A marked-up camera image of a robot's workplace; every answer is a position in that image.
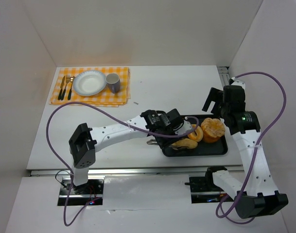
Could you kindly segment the small oval bread roll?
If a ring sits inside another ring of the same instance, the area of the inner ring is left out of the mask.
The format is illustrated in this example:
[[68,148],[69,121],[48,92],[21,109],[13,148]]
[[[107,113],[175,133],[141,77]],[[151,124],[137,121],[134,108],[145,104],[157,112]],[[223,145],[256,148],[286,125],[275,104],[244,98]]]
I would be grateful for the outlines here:
[[191,140],[189,138],[183,138],[179,141],[176,141],[175,143],[170,145],[170,148],[173,148],[175,150],[191,150],[198,146],[198,143],[194,140]]

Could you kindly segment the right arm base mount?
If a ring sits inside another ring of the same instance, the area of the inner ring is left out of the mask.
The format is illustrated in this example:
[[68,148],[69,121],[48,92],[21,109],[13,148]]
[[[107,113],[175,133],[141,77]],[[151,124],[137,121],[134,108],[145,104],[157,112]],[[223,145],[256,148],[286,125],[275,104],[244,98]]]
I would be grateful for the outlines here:
[[218,203],[226,195],[221,188],[208,184],[205,177],[189,177],[184,185],[190,188],[192,204]]

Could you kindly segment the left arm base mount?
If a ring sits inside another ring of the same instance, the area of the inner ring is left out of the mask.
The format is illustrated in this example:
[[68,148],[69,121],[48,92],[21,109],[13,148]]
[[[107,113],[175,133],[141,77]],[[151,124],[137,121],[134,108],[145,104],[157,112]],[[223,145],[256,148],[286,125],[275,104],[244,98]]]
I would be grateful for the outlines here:
[[103,204],[104,177],[91,177],[86,184],[70,188],[70,173],[60,170],[54,177],[60,184],[58,206],[64,206],[70,191],[68,206],[100,206]]

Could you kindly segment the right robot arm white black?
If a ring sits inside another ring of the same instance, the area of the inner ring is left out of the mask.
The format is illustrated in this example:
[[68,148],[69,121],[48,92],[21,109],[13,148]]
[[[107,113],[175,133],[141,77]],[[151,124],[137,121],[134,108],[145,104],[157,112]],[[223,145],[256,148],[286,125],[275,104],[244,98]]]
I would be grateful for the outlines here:
[[226,85],[222,90],[211,88],[203,111],[211,102],[214,115],[224,120],[241,156],[245,172],[243,183],[234,178],[223,166],[212,166],[205,177],[210,187],[222,189],[233,199],[229,211],[235,210],[241,219],[269,216],[285,207],[289,201],[279,192],[270,173],[257,115],[245,110],[245,91],[239,85]]

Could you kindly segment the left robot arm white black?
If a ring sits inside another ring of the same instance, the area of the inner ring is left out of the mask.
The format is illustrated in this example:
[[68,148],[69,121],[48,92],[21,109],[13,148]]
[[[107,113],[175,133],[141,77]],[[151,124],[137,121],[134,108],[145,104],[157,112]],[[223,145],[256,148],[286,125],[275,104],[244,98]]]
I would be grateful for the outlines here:
[[136,138],[153,136],[152,143],[162,150],[195,132],[190,117],[183,117],[176,109],[169,112],[147,110],[127,121],[114,119],[116,124],[90,128],[80,124],[69,140],[72,155],[72,183],[74,187],[88,183],[89,167],[96,161],[96,153],[109,146]]

